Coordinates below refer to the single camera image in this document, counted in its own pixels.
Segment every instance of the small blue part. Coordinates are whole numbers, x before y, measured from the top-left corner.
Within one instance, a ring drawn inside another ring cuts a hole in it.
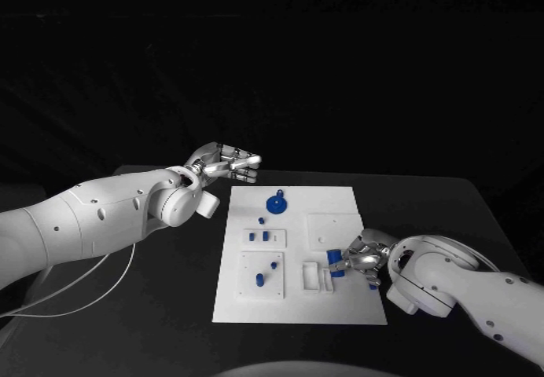
[[[262,287],[265,285],[265,276],[262,273],[257,274],[257,286]]]
[[[327,258],[329,259],[329,265],[334,265],[337,262],[342,260],[342,250],[328,250],[327,251]],[[344,277],[347,275],[345,271],[335,271],[331,272],[331,277]]]
[[[283,198],[283,190],[277,190],[276,196],[269,198],[267,209],[272,214],[282,214],[288,210],[288,201]]]

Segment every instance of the table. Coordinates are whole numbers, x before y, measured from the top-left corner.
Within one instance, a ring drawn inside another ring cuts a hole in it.
[[[161,167],[126,166],[116,174]],[[136,248],[125,281],[71,316],[22,321],[0,354],[0,375],[204,376],[249,364],[309,360],[361,365],[404,376],[542,375],[542,369],[484,337],[461,307],[446,319],[410,316],[380,288],[389,326],[214,324],[214,298],[230,204],[211,219],[194,215],[155,232]],[[397,237],[442,234],[487,254],[500,269],[530,277],[469,181],[366,174],[262,171],[260,185],[353,186],[363,221]],[[91,302],[125,270],[130,248],[113,253],[87,279],[32,313],[62,313]],[[68,284],[97,259],[58,265],[44,295]]]

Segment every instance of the black background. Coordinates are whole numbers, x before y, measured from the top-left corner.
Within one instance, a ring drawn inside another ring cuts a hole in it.
[[[263,168],[468,178],[544,258],[543,15],[527,2],[3,5],[3,182],[48,195],[220,141]]]

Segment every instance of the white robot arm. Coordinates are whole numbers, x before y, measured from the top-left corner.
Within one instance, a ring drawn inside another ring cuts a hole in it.
[[[481,259],[494,270],[478,271]],[[448,317],[456,303],[480,331],[539,365],[544,365],[544,287],[494,263],[467,245],[442,236],[397,240],[366,229],[331,271],[355,269],[380,285],[389,264],[389,299],[407,314],[417,309]]]
[[[217,177],[256,182],[262,157],[207,144],[182,167],[87,181],[31,207],[0,213],[0,289],[60,263],[110,254],[198,212],[218,198]]]

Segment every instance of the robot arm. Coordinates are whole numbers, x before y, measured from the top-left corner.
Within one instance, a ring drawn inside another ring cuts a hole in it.
[[[393,280],[389,299],[407,314],[422,309],[433,316],[448,317],[459,303],[480,331],[543,366],[544,287],[500,272],[471,247],[446,237],[396,240],[371,229],[360,237],[364,242],[354,241],[355,250],[347,250],[345,259],[331,265],[331,271],[358,269],[373,284],[377,267],[387,260]],[[478,271],[475,257],[492,272]]]
[[[110,254],[220,200],[204,191],[217,177],[256,181],[262,157],[217,143],[182,167],[87,181],[31,207],[0,213],[0,289],[60,263]]]

